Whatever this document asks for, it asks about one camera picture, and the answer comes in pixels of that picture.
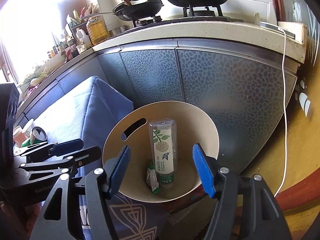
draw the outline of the white jug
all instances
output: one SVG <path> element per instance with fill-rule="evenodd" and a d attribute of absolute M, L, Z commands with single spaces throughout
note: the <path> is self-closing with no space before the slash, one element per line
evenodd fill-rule
<path fill-rule="evenodd" d="M 79 41 L 83 42 L 86 46 L 86 48 L 90 48 L 92 46 L 90 38 L 88 35 L 85 34 L 84 30 L 77 28 L 77 38 L 79 39 Z"/>

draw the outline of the window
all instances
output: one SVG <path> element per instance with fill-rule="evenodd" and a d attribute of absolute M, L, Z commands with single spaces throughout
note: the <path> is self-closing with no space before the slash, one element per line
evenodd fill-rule
<path fill-rule="evenodd" d="M 7 82 L 7 79 L 4 76 L 3 69 L 0 69 L 0 84 L 1 83 L 6 83 L 6 82 Z"/>
<path fill-rule="evenodd" d="M 66 25 L 67 0 L 8 0 L 0 11 L 0 37 L 5 46 L 9 69 L 18 82 L 48 59 L 47 51 L 59 40 Z"/>

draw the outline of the gas stove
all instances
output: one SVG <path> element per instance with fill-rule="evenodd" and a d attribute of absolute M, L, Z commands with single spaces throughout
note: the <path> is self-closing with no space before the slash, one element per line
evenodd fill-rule
<path fill-rule="evenodd" d="M 155 16 L 151 19 L 146 20 L 137 20 L 133 21 L 133 28 L 129 29 L 123 33 L 113 36 L 112 38 L 135 32 L 138 30 L 165 25 L 170 23 L 182 23 L 182 22 L 194 22 L 194 21 L 219 21 L 219 22 L 243 22 L 240 19 L 233 19 L 230 17 L 223 16 L 221 9 L 218 9 L 218 16 L 215 15 L 213 10 L 210 10 L 209 7 L 205 7 L 205 10 L 197 10 L 194 11 L 192 7 L 184 7 L 183 8 L 183 17 L 171 19 L 171 20 L 162 20 L 161 16 Z"/>

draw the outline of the cooking oil bottle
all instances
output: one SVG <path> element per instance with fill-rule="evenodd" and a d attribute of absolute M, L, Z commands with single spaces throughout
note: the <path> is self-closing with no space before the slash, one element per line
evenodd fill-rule
<path fill-rule="evenodd" d="M 177 170 L 177 123 L 172 119 L 153 120 L 149 123 L 149 133 L 158 181 L 163 189 L 169 189 Z"/>
<path fill-rule="evenodd" d="M 98 17 L 89 18 L 87 30 L 93 45 L 97 45 L 110 38 L 110 34 L 105 27 L 103 20 Z"/>

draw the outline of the metal screw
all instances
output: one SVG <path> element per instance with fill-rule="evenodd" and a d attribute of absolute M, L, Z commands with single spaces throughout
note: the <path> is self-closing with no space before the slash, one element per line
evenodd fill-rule
<path fill-rule="evenodd" d="M 227 173 L 229 173 L 229 169 L 226 168 L 226 167 L 221 167 L 221 168 L 220 168 L 220 172 L 221 172 L 222 174 L 227 174 Z"/>
<path fill-rule="evenodd" d="M 60 179 L 61 179 L 61 180 L 67 180 L 67 179 L 69 179 L 69 174 L 68 174 L 68 173 L 63 173 L 63 174 L 60 176 Z"/>
<path fill-rule="evenodd" d="M 255 180 L 257 180 L 257 181 L 262 180 L 262 176 L 259 175 L 259 174 L 254 174 L 253 178 L 254 178 Z"/>
<path fill-rule="evenodd" d="M 101 174 L 101 173 L 103 173 L 103 168 L 96 168 L 96 169 L 94 170 L 94 174 L 99 175 L 99 174 Z"/>

